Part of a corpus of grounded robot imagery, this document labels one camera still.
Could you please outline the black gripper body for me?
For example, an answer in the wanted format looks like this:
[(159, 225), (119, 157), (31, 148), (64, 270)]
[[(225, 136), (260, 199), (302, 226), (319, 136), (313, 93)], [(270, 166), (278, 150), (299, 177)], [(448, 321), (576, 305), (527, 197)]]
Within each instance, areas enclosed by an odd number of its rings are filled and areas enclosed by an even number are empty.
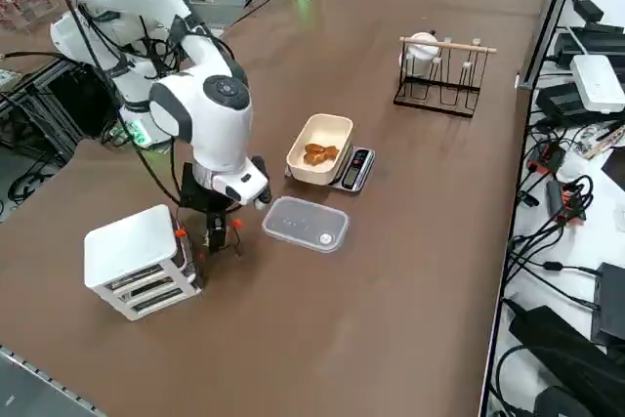
[(198, 183), (193, 175), (193, 165), (187, 162), (182, 174), (181, 206), (204, 214), (221, 213), (229, 209), (229, 198)]

